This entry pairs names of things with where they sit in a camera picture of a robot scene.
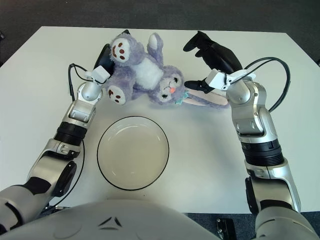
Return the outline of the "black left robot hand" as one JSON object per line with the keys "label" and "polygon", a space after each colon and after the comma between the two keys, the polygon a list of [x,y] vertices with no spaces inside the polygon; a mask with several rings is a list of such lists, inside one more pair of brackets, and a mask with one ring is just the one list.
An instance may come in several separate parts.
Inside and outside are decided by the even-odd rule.
{"label": "black left robot hand", "polygon": [[101,50],[94,68],[102,66],[109,74],[117,77],[130,76],[132,70],[128,66],[133,50],[131,48],[130,32],[124,30],[110,43],[107,43]]}

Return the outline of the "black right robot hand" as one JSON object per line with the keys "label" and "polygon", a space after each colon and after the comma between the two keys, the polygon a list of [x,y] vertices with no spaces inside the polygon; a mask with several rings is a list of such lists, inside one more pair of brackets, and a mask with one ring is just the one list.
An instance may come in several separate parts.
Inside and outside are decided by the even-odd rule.
{"label": "black right robot hand", "polygon": [[203,80],[189,80],[184,86],[196,91],[208,94],[214,89],[229,91],[230,94],[238,94],[240,98],[250,95],[249,89],[240,81],[239,86],[227,86],[228,75],[243,69],[235,54],[228,48],[211,40],[204,32],[198,31],[183,47],[183,51],[190,52],[197,48],[195,57],[202,58],[213,73]]}

